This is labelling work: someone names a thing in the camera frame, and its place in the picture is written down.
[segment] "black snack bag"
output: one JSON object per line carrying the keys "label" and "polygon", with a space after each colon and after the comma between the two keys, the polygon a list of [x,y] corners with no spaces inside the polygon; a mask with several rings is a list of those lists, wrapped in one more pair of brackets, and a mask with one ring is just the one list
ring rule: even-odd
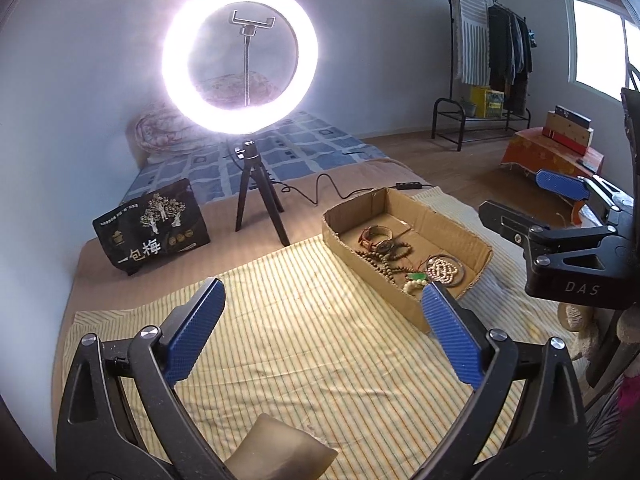
{"label": "black snack bag", "polygon": [[129,276],[158,256],[210,241],[188,178],[119,205],[94,229],[109,261]]}

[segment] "power cord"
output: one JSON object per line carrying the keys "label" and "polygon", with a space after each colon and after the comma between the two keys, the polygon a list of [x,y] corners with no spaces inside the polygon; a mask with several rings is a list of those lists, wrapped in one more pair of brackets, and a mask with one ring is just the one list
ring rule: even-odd
{"label": "power cord", "polygon": [[[242,167],[236,161],[236,158],[238,158],[238,154],[235,152],[235,150],[231,149],[231,145],[229,143],[228,137],[226,138],[226,149],[228,151],[229,157],[231,158],[231,161],[236,165],[236,168],[238,168],[238,170],[242,171]],[[366,191],[371,191],[371,190],[374,189],[372,187],[356,189],[354,191],[351,191],[349,194],[343,196],[342,193],[340,193],[340,190],[338,189],[338,186],[336,186],[336,184],[335,184],[334,180],[332,179],[331,175],[328,174],[328,173],[320,173],[316,177],[316,198],[313,199],[313,198],[307,196],[304,192],[300,191],[295,186],[290,186],[289,184],[285,184],[284,182],[280,182],[279,180],[273,180],[273,179],[271,179],[271,183],[272,184],[279,184],[280,186],[282,186],[282,188],[280,189],[280,192],[282,192],[282,193],[290,193],[293,190],[295,192],[298,192],[300,195],[302,195],[305,199],[307,199],[313,205],[318,205],[318,203],[319,203],[319,191],[318,191],[318,188],[320,186],[320,178],[323,177],[323,176],[325,176],[325,177],[327,177],[329,179],[329,182],[331,182],[332,186],[334,186],[335,192],[338,194],[338,196],[342,200],[347,200],[348,198],[352,197],[353,195],[355,195],[357,193],[364,193]],[[403,189],[422,189],[423,187],[433,187],[433,186],[431,184],[422,184],[421,182],[398,182],[398,183],[396,183],[395,186],[392,186],[392,187],[395,187],[396,189],[403,190]]]}

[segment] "glowing ring light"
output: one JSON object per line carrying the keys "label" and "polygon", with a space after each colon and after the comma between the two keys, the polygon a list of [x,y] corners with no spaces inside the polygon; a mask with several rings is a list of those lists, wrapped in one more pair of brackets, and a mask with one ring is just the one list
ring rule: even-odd
{"label": "glowing ring light", "polygon": [[[207,103],[198,93],[189,76],[188,60],[202,23],[216,10],[240,2],[271,7],[289,23],[296,38],[298,62],[289,85],[272,102],[224,110]],[[252,134],[293,111],[311,85],[317,64],[316,32],[295,0],[190,0],[174,18],[162,52],[162,76],[174,104],[195,123],[226,134]]]}

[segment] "yellow striped fabric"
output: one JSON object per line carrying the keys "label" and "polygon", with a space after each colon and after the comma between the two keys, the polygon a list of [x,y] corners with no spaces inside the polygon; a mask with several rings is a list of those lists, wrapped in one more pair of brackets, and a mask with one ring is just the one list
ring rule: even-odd
{"label": "yellow striped fabric", "polygon": [[[478,216],[439,189],[416,196],[494,247],[462,299],[489,327],[516,340],[569,338],[556,305],[528,298],[522,250],[487,232]],[[340,453],[327,479],[406,479],[435,448],[471,389],[425,336],[324,245],[304,240],[221,274],[227,304],[191,376],[176,391],[224,460],[260,413],[307,431]],[[64,376],[80,337],[127,338],[159,324],[197,290],[188,286],[134,310],[79,312],[65,342]],[[131,380],[127,397],[145,442],[164,457]],[[521,387],[510,393],[482,457],[497,452]]]}

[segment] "tripod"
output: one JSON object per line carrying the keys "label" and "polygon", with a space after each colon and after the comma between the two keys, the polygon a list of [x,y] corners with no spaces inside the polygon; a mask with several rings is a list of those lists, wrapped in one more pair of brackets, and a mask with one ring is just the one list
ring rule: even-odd
{"label": "tripod", "polygon": [[[232,25],[241,25],[240,34],[244,36],[244,106],[250,105],[249,45],[251,43],[251,38],[255,36],[258,28],[272,28],[275,20],[275,18],[269,18],[266,23],[254,22],[253,20],[242,20],[238,18],[238,12],[236,10],[234,10],[229,17],[229,23]],[[236,215],[236,232],[242,228],[242,215],[244,213],[246,192],[249,187],[249,178],[252,178],[258,186],[258,190],[260,190],[262,201],[269,212],[271,222],[273,222],[273,226],[276,228],[278,237],[286,247],[290,245],[289,237],[287,236],[287,232],[282,224],[282,219],[280,218],[280,213],[284,212],[284,208],[276,194],[276,190],[269,178],[269,174],[262,163],[262,157],[258,152],[258,148],[252,140],[246,140],[242,144],[242,148],[244,149],[244,168],[242,169],[242,177],[240,178],[240,195],[238,197],[238,214]]]}
{"label": "tripod", "polygon": [[284,212],[284,208],[280,203],[280,199],[276,194],[276,190],[273,187],[273,183],[269,178],[269,174],[262,163],[262,157],[258,152],[258,148],[255,142],[252,140],[246,140],[242,146],[244,147],[244,168],[242,169],[242,176],[240,177],[240,195],[238,197],[238,214],[236,215],[236,232],[242,228],[242,215],[244,214],[244,202],[246,201],[246,192],[249,188],[249,177],[254,180],[262,196],[271,222],[276,228],[278,237],[282,244],[286,247],[290,245],[289,237],[282,224],[280,213]]}

